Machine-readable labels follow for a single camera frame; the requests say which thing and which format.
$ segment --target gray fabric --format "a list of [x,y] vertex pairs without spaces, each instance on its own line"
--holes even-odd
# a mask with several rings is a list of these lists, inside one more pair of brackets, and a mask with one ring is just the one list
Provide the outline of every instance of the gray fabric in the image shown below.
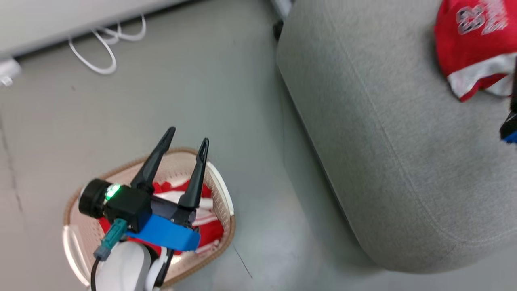
[[436,64],[440,0],[300,0],[278,63],[356,236],[381,266],[439,272],[517,240],[508,101],[454,97]]

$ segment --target gray floor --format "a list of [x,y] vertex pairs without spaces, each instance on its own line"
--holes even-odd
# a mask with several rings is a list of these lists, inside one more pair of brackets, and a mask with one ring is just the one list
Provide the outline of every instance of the gray floor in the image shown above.
[[[85,68],[68,46],[25,57],[23,75],[0,90],[4,289],[83,290],[61,245],[67,199],[148,153],[170,125],[175,146],[210,138],[238,223],[233,246],[176,290],[515,289],[516,248],[434,275],[368,259],[275,67],[274,20],[266,1],[181,7],[148,19],[144,41],[115,45],[112,76]],[[108,59],[93,39],[77,47],[96,64]]]

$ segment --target green light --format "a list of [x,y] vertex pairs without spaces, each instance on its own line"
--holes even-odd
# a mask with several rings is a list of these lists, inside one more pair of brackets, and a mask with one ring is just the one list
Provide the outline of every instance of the green light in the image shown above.
[[113,184],[108,187],[106,190],[106,200],[110,200],[113,196],[115,196],[115,193],[120,189],[120,184]]

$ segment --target red cloth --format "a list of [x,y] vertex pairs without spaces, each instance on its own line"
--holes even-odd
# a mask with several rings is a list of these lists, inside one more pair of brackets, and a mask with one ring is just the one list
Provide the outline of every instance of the red cloth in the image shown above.
[[[185,190],[187,190],[189,182],[190,181],[187,181],[184,184],[177,186],[177,187],[172,187],[169,182],[164,182],[162,184],[153,183],[153,186],[155,188],[155,194],[159,194],[159,193],[168,192],[168,191],[185,191]],[[208,186],[203,185],[203,189],[201,191],[201,197],[202,198],[211,198],[212,197],[212,191],[210,190],[210,188],[208,188]],[[108,230],[111,227],[110,222],[107,219],[105,219],[104,217],[99,219],[99,224],[102,227],[102,230],[104,231],[104,233],[108,232]],[[201,235],[201,240],[200,240],[200,243],[198,246],[199,248],[204,245],[207,245],[209,243],[212,243],[216,240],[220,240],[224,233],[223,226],[221,225],[221,222],[219,220],[199,225],[199,228],[200,228],[200,235]],[[161,254],[160,246],[157,246],[157,245],[154,245],[154,244],[151,244],[151,243],[139,240],[139,239],[133,239],[133,238],[128,238],[128,241],[136,241],[136,242],[148,245],[149,247],[151,247],[153,250],[156,251],[158,256]]]
[[444,0],[434,29],[438,61],[460,101],[479,89],[510,95],[517,1]]

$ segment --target basket rim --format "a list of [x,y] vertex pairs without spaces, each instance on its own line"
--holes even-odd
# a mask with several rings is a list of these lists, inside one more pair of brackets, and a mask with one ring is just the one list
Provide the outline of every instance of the basket rim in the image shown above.
[[[169,149],[164,155],[170,155],[170,154],[173,154],[173,153],[190,153],[192,155],[196,155],[197,154],[197,151],[193,148],[188,148],[188,147],[181,147],[181,148],[172,148],[172,149]],[[131,161],[129,163],[126,163],[125,165],[122,165],[120,167],[117,167],[107,173],[104,173],[102,175],[99,176],[100,179],[107,179],[119,172],[122,172],[124,170],[127,170],[135,165],[138,165],[140,163],[143,163],[149,156],[144,156],[144,157],[141,157],[139,159],[136,159],[134,161]],[[68,200],[68,203],[65,207],[65,213],[64,213],[64,217],[63,217],[63,226],[66,227],[68,225],[70,225],[70,214],[71,214],[71,211],[72,211],[72,207],[73,205],[75,204],[75,202],[77,201],[77,198],[79,197],[79,194],[81,192],[81,189],[82,189],[82,186],[79,187],[77,190],[75,190],[74,194],[72,195],[72,197]],[[197,265],[195,265],[194,267],[192,267],[191,269],[183,272],[182,274],[172,278],[172,279],[169,279],[167,281],[165,281],[163,283],[163,285],[161,286],[161,288],[167,288],[167,287],[170,287],[172,286],[173,284],[185,279],[186,277],[190,276],[191,274],[199,271],[200,269],[202,269],[203,267],[205,267],[206,265],[208,265],[210,262],[212,262],[213,260],[215,260],[216,258],[218,258],[224,251],[226,251],[226,249],[230,246],[230,244],[232,244],[232,241],[233,241],[233,238],[235,236],[235,214],[234,214],[234,211],[233,211],[233,205],[231,206],[231,216],[230,216],[230,233],[228,235],[228,239],[220,246],[220,248],[218,248],[214,253],[210,254],[208,257],[206,257],[204,260],[202,260],[200,263],[198,263]]]

